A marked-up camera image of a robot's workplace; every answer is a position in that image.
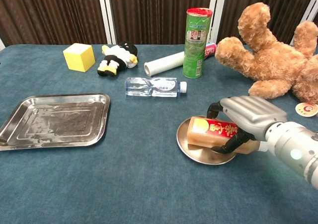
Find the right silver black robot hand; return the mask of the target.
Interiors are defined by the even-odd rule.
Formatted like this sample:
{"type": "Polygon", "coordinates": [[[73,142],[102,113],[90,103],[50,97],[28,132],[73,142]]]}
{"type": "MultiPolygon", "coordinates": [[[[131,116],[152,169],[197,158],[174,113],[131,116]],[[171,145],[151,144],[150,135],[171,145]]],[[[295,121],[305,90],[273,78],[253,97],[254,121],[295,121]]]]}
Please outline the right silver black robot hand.
{"type": "Polygon", "coordinates": [[[219,112],[226,114],[238,127],[237,133],[224,145],[211,148],[211,151],[220,154],[257,151],[271,125],[287,122],[285,111],[253,95],[232,96],[211,103],[206,117],[215,119],[219,112]]]}

